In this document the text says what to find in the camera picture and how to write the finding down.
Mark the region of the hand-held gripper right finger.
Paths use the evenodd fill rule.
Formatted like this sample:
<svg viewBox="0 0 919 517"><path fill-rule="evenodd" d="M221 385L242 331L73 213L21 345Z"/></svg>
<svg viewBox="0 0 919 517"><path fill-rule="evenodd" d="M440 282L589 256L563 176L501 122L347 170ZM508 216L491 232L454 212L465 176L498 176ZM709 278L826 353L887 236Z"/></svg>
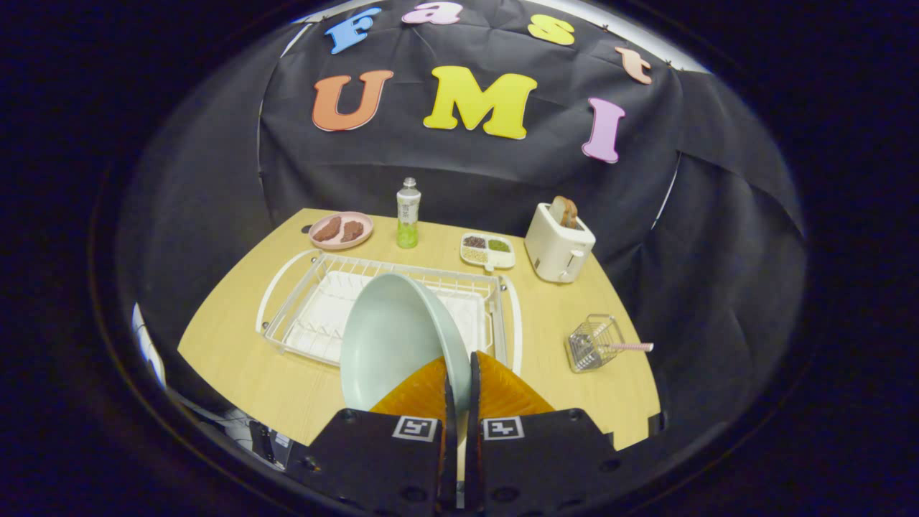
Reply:
<svg viewBox="0 0 919 517"><path fill-rule="evenodd" d="M470 362L465 496L474 513L567 516L617 497L622 458L584 409L549 408L485 353Z"/></svg>

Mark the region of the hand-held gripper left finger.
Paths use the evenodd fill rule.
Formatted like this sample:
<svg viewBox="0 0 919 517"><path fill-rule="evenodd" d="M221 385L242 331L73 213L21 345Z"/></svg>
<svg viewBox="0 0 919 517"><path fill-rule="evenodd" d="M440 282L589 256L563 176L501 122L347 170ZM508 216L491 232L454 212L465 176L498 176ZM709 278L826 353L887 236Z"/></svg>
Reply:
<svg viewBox="0 0 919 517"><path fill-rule="evenodd" d="M456 505L457 423L443 358L370 410L342 409L311 444L293 444L286 476L368 516L437 516Z"/></svg>

